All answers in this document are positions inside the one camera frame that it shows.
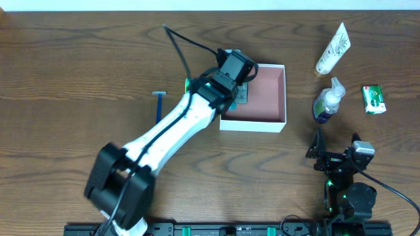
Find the white tube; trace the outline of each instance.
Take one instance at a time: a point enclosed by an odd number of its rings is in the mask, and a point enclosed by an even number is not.
[[[322,76],[328,74],[348,48],[350,48],[350,39],[348,38],[344,23],[341,23],[333,39],[329,42],[328,47],[316,63],[315,75]]]

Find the green connector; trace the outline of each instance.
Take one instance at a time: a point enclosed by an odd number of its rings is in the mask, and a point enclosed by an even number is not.
[[[268,227],[267,228],[267,236],[276,236],[276,228],[275,227]]]
[[[185,93],[190,90],[190,80],[188,78],[185,79]]]
[[[191,228],[190,227],[183,227],[182,228],[182,236],[191,236]]]

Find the small robot arm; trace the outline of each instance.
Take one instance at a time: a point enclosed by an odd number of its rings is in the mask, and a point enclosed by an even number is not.
[[[99,151],[84,192],[109,217],[96,233],[105,234],[113,224],[118,235],[143,235],[143,217],[160,170],[189,138],[228,110],[238,85],[255,78],[258,65],[246,55],[236,50],[220,53],[219,67],[190,80],[189,91],[156,126],[121,149],[108,144]],[[248,76],[253,67],[255,74]]]

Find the wood grain surface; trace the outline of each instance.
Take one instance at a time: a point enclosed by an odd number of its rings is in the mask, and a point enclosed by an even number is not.
[[[284,64],[287,124],[280,134],[220,131],[216,120],[167,163],[150,215],[178,222],[273,222],[319,217],[325,176],[305,159],[317,124],[312,101],[330,77],[314,66],[339,24],[351,48],[332,71],[346,87],[322,126],[331,151],[351,134],[377,153],[367,173],[420,203],[420,12],[10,12],[0,23],[0,235],[62,235],[69,222],[104,218],[83,198],[98,150],[123,145],[180,100],[185,72],[163,23],[213,49],[242,49]],[[194,75],[213,55],[179,41]],[[362,85],[381,85],[387,112],[366,115]],[[373,219],[395,235],[415,210],[378,191]]]

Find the open cardboard box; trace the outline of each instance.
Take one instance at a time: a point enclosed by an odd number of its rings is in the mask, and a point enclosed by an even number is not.
[[[221,130],[280,132],[286,125],[284,66],[258,65],[258,75],[248,83],[248,102],[221,115]]]

